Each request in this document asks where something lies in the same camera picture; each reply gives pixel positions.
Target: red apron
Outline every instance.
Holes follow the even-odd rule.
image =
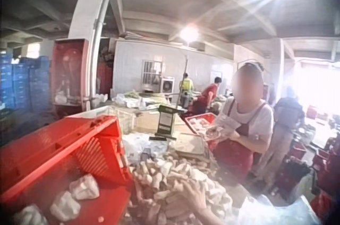
[[[231,103],[227,116],[230,116],[234,103],[235,100]],[[249,123],[257,117],[264,105],[265,103],[257,109],[246,124],[241,124],[241,126],[236,129],[236,132],[241,136],[248,137]],[[217,144],[216,149],[214,150],[214,156],[220,167],[231,172],[236,177],[238,183],[244,181],[253,165],[253,152],[242,144],[228,139]]]

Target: pile of white food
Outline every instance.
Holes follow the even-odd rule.
[[[195,129],[195,131],[198,134],[202,134],[202,135],[206,134],[207,127],[210,125],[210,123],[203,118],[201,118],[201,119],[193,118],[189,122],[190,122],[191,126]]]
[[[136,217],[148,224],[201,224],[181,198],[183,179],[204,184],[207,208],[219,218],[224,220],[231,215],[232,199],[223,186],[208,177],[216,171],[207,168],[205,162],[178,160],[176,153],[166,153],[163,159],[148,159],[130,169],[135,181],[137,202],[131,202],[129,207],[135,208],[133,213]]]
[[[69,221],[78,217],[80,204],[76,200],[91,200],[99,197],[99,187],[95,178],[88,174],[70,183],[70,191],[59,193],[50,207],[50,212],[60,221]],[[35,205],[25,207],[14,215],[19,225],[48,225],[46,218]]]

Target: hand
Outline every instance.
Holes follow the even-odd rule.
[[[206,205],[206,191],[202,182],[194,182],[193,180],[182,180],[183,192],[181,193],[189,208],[199,213],[207,209]]]
[[[239,138],[240,138],[240,135],[239,133],[237,133],[236,131],[233,131],[229,136],[228,138],[232,141],[238,141]]]

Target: man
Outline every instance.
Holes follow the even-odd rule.
[[[213,99],[216,98],[219,85],[222,83],[221,77],[216,77],[214,83],[209,85],[193,103],[193,113],[195,115],[205,114]]]
[[[281,98],[274,106],[274,130],[270,146],[260,162],[252,168],[255,181],[263,180],[269,189],[272,187],[275,174],[282,160],[290,149],[293,130],[304,123],[304,112],[294,90],[287,88],[287,97]]]
[[[183,108],[188,108],[191,92],[193,91],[193,83],[188,74],[184,74],[184,81],[180,82],[180,89],[182,86],[182,93],[180,93],[180,105]]]

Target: woman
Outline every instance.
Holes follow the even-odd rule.
[[[263,87],[261,69],[246,63],[234,75],[234,97],[227,99],[216,120],[219,124],[221,116],[227,116],[241,125],[227,134],[214,150],[220,166],[231,172],[239,183],[251,169],[254,153],[265,153],[269,147],[273,111],[261,100]]]
[[[222,83],[221,77],[216,77],[214,83],[209,85],[193,103],[195,115],[205,114],[213,99],[216,98],[218,86]]]

